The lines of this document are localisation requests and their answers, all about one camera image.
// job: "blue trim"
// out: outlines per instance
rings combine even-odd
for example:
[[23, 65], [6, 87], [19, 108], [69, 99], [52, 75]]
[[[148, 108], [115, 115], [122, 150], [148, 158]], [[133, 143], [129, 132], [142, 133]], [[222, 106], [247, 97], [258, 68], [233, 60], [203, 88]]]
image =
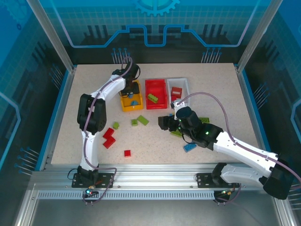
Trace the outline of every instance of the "blue trim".
[[57, 8], [56, 8], [56, 6], [55, 6], [53, 0], [50, 0], [51, 5], [52, 5], [52, 7], [53, 7], [53, 10], [55, 11], [55, 14], [56, 14], [56, 16], [57, 16], [57, 18], [58, 18], [58, 20], [59, 20], [59, 22], [60, 22], [60, 24], [61, 24], [61, 26], [62, 26], [62, 29], [63, 29], [63, 31], [64, 31], [64, 33], [65, 33], [67, 39], [68, 39], [68, 42], [70, 43], [70, 45], [71, 45], [73, 48], [106, 48], [106, 47], [107, 47], [107, 46], [108, 46], [108, 45], [109, 45], [109, 44], [110, 44], [110, 43], [111, 43], [111, 42], [112, 42], [119, 34], [121, 34], [121, 33], [130, 33], [130, 28], [142, 28], [142, 29], [143, 29], [143, 34], [144, 34], [144, 44], [145, 44], [145, 46], [147, 46], [147, 47], [163, 47], [163, 46], [165, 46], [165, 45], [166, 45], [166, 38], [167, 38], [167, 29], [168, 29], [168, 28], [180, 28], [180, 29], [181, 29], [181, 32], [188, 32], [188, 33], [191, 33], [193, 36], [195, 36], [196, 39], [197, 39], [200, 43], [202, 43], [204, 47], [213, 47], [213, 48], [214, 48], [214, 47], [232, 47], [232, 48], [235, 48], [235, 47], [240, 46], [240, 44], [241, 44], [241, 42], [242, 42], [242, 40], [243, 40], [243, 38], [244, 38], [244, 36], [245, 36], [245, 34], [246, 34], [246, 31], [248, 30], [248, 27], [249, 27], [249, 25], [250, 25], [250, 23], [251, 23], [251, 21], [252, 21], [252, 19], [253, 19], [253, 17], [254, 17], [254, 14], [255, 14], [255, 12], [256, 12], [256, 10], [257, 10], [259, 4], [260, 4], [260, 1], [261, 1], [261, 0], [257, 0], [257, 3], [256, 3], [256, 5], [254, 6], [254, 9], [253, 9], [253, 11], [252, 11], [252, 13], [251, 13], [251, 15], [250, 15], [250, 18], [248, 19], [248, 22], [246, 23], [246, 26], [245, 26], [245, 28], [244, 28], [244, 30], [243, 30], [241, 36], [240, 36], [240, 39], [239, 39], [238, 43], [237, 43], [237, 44], [233, 44], [233, 45], [232, 45], [232, 44], [207, 44], [207, 43], [205, 43], [205, 41], [204, 41], [204, 40], [196, 33], [195, 30], [193, 30], [193, 29], [185, 29], [185, 25], [184, 25], [184, 24], [168, 24], [168, 25], [166, 25], [166, 26], [164, 27], [164, 29], [163, 29], [163, 42], [162, 42], [162, 44], [149, 44], [149, 43], [148, 43], [148, 40], [147, 40], [148, 35], [147, 35], [147, 28], [146, 28], [146, 26], [143, 25], [143, 24], [131, 24], [131, 25], [126, 25], [126, 29], [125, 29], [125, 30], [117, 30], [117, 31], [109, 38], [109, 40], [108, 40], [104, 45], [83, 45], [83, 46], [78, 46], [78, 45], [74, 45], [74, 44], [73, 44], [73, 42], [72, 42], [72, 40], [71, 40], [71, 37], [70, 37], [70, 35], [68, 34], [68, 31], [67, 31], [67, 29], [66, 29], [66, 27], [65, 27], [65, 25], [64, 25], [64, 23], [63, 23], [63, 21], [62, 21], [62, 19], [61, 19], [61, 17], [60, 17], [60, 15], [59, 15], [59, 13], [58, 13], [58, 11], [57, 11]]
[[50, 137], [51, 130], [52, 130], [52, 127], [53, 127], [53, 123], [55, 121], [57, 110], [58, 110], [58, 107], [59, 107], [61, 99], [62, 99], [62, 95], [63, 95], [63, 91], [64, 91], [64, 88], [65, 88], [65, 85], [66, 85], [68, 75], [69, 75], [69, 71], [66, 70], [66, 73], [65, 73], [60, 91], [59, 91], [57, 99], [56, 99], [55, 107], [54, 107], [53, 112], [52, 112], [50, 123], [49, 123], [48, 129], [47, 129], [47, 132], [46, 132], [46, 135], [45, 135], [45, 138], [44, 138], [44, 142], [43, 142], [43, 145], [42, 145], [42, 148], [41, 148], [41, 152], [40, 152], [40, 155], [39, 155], [39, 158], [38, 158], [38, 162], [37, 162], [36, 167], [35, 167], [35, 171], [39, 171], [40, 167], [42, 165], [43, 158], [44, 158], [44, 155], [45, 155], [45, 152], [46, 152], [46, 147], [47, 147], [47, 144], [48, 144], [48, 141], [49, 141], [49, 137]]
[[248, 90], [248, 93], [249, 93], [249, 96], [250, 96], [250, 99], [251, 99], [251, 103], [252, 103], [252, 106], [253, 106], [253, 109], [254, 109], [254, 112], [255, 112], [255, 117], [256, 117], [256, 120], [258, 122], [259, 130], [260, 130], [260, 133], [261, 133], [264, 145], [265, 145], [265, 149], [266, 149], [266, 151], [270, 152], [271, 148], [269, 146], [268, 138], [267, 138], [267, 135], [264, 131], [263, 124], [262, 124], [262, 121], [261, 121], [261, 117], [259, 115], [259, 111], [258, 111], [258, 108], [256, 106], [256, 102], [255, 102], [255, 99], [254, 99], [254, 96], [253, 96], [253, 92], [251, 90], [251, 86], [250, 86], [250, 83], [249, 83], [249, 80], [248, 80], [248, 77], [246, 75], [245, 70], [242, 71], [242, 75], [243, 75], [244, 80], [246, 82], [246, 88]]
[[8, 154], [8, 151], [9, 151], [9, 149], [10, 149], [10, 146], [11, 146], [11, 144], [12, 144], [14, 138], [15, 138], [15, 135], [16, 135], [17, 130], [18, 130], [18, 128], [19, 128], [19, 125], [20, 125], [20, 123], [21, 123], [21, 115], [20, 115], [20, 111], [19, 111], [18, 105], [17, 105], [13, 100], [9, 99], [9, 98], [8, 98], [4, 93], [2, 93], [2, 92], [0, 92], [0, 98], [3, 98], [5, 101], [7, 101], [8, 104], [11, 105], [11, 106], [15, 109], [16, 115], [17, 115], [17, 122], [16, 122], [16, 124], [15, 124], [14, 130], [13, 130], [13, 132], [12, 132], [11, 135], [10, 135], [10, 138], [9, 138], [9, 140], [8, 140], [8, 143], [6, 144], [4, 153], [3, 153], [2, 157], [1, 157], [1, 160], [0, 160], [0, 171], [1, 171], [2, 166], [3, 166], [3, 163], [4, 163], [4, 161], [5, 161], [5, 158], [6, 158], [7, 154]]
[[299, 131], [299, 128], [297, 126], [297, 123], [295, 122], [295, 114], [296, 114], [296, 108], [301, 105], [301, 99], [297, 100], [294, 104], [293, 104], [293, 109], [292, 109], [292, 114], [291, 114], [291, 122], [293, 125], [293, 128], [295, 129], [295, 132], [297, 134], [297, 137], [301, 143], [301, 133]]

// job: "yellow bin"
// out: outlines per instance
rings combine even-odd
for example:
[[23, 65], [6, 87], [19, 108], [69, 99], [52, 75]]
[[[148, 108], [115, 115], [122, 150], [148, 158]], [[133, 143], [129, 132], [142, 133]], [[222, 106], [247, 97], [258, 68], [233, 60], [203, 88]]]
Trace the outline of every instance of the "yellow bin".
[[[141, 95], [140, 82], [138, 80], [135, 80], [135, 82], [138, 83], [139, 92], [140, 93], [139, 94], [133, 94], [132, 98], [120, 97], [122, 110], [124, 112], [135, 111], [135, 110], [142, 110], [143, 109], [143, 98], [142, 98], [142, 95]], [[137, 101], [138, 105], [131, 106], [132, 101]]]

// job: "gear logo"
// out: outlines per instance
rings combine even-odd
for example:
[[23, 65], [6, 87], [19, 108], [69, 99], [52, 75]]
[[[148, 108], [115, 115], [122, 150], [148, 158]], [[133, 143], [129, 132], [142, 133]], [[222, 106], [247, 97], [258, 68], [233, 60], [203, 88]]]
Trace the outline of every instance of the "gear logo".
[[26, 0], [0, 0], [0, 6], [6, 7], [7, 11], [18, 23], [21, 23], [28, 13]]
[[136, 9], [140, 9], [141, 13], [146, 13], [148, 16], [157, 16], [164, 13], [169, 13], [170, 9], [175, 9], [175, 5], [179, 4], [179, 0], [133, 0]]

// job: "red block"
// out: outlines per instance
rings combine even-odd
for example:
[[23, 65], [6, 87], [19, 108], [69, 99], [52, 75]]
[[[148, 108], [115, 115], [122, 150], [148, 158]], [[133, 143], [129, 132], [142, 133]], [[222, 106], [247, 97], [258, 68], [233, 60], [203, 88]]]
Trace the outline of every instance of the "red block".
[[116, 140], [115, 140], [113, 137], [109, 137], [109, 138], [107, 139], [107, 141], [103, 143], [103, 146], [105, 146], [106, 149], [109, 149], [109, 147], [111, 147], [111, 145], [114, 144], [115, 141], [116, 141]]
[[175, 96], [176, 98], [181, 98], [182, 88], [172, 87], [171, 88], [171, 96]]
[[125, 150], [124, 151], [124, 157], [125, 158], [131, 157], [131, 150]]
[[114, 133], [114, 130], [112, 128], [108, 128], [108, 130], [103, 135], [103, 138], [109, 139], [112, 136], [113, 133]]
[[175, 101], [177, 99], [177, 97], [176, 96], [174, 96], [174, 95], [171, 95], [171, 101]]

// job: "white bin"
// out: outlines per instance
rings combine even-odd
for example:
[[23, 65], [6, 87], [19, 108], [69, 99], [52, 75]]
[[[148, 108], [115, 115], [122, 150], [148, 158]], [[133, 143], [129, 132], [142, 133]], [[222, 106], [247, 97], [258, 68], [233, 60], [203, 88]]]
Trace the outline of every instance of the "white bin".
[[[174, 79], [167, 79], [167, 89], [168, 89], [168, 98], [169, 98], [169, 107], [171, 103], [171, 89], [172, 87], [178, 87], [182, 88], [182, 96], [181, 99], [187, 97], [190, 94], [189, 87], [188, 87], [188, 81], [186, 78], [174, 78]], [[185, 103], [190, 106], [190, 99], [185, 100]]]

